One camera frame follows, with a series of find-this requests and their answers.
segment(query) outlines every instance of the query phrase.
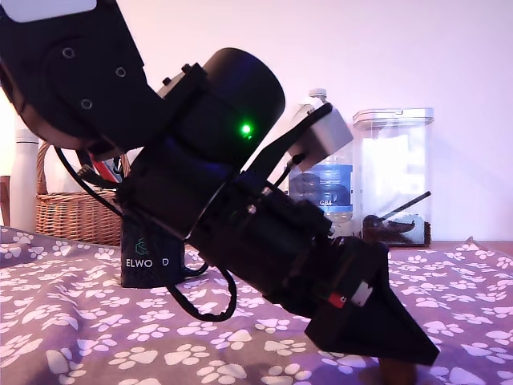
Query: container lid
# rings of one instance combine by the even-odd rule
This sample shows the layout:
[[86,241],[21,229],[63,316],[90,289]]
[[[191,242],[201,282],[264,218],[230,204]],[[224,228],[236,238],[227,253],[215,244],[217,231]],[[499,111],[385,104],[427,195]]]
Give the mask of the container lid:
[[363,110],[353,116],[353,125],[360,130],[391,127],[417,127],[434,121],[433,108],[383,108]]

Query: wicker basket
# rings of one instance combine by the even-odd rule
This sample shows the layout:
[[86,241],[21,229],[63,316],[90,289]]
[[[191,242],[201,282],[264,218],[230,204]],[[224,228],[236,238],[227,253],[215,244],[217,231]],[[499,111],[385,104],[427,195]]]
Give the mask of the wicker basket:
[[[48,193],[44,163],[49,147],[48,143],[43,143],[37,159],[37,233],[73,241],[119,246],[121,218],[87,192]],[[126,156],[121,159],[127,174],[130,167],[128,159]],[[114,192],[103,190],[98,194],[113,203]]]

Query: bottle label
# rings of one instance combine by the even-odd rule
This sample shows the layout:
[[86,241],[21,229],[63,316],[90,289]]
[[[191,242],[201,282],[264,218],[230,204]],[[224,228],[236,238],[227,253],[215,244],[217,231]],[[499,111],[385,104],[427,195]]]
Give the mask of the bottle label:
[[350,164],[316,164],[289,174],[289,195],[296,201],[308,200],[325,213],[353,212]]

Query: screw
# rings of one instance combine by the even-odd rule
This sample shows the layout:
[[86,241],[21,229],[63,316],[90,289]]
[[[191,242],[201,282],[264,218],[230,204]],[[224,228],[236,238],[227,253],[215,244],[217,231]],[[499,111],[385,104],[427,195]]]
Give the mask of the screw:
[[119,67],[115,70],[115,74],[120,78],[124,78],[127,75],[127,70],[125,70],[123,67]]
[[63,49],[63,56],[66,59],[73,59],[75,57],[75,50],[73,48],[64,48]]
[[93,108],[93,102],[89,99],[83,99],[82,102],[80,102],[80,105],[83,110],[91,110]]

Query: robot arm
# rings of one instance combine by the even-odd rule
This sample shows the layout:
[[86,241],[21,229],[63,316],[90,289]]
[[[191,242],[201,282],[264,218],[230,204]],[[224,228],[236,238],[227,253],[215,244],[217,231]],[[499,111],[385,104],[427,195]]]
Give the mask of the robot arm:
[[115,1],[25,22],[10,17],[13,1],[0,6],[4,92],[28,128],[55,146],[97,159],[144,147],[117,191],[125,213],[311,318],[306,334],[323,350],[433,364],[438,349],[389,287],[386,246],[331,239],[319,208],[267,181],[286,152],[316,163],[344,144],[321,138],[322,122],[339,121],[330,104],[241,172],[285,108],[259,59],[225,48],[154,92]]

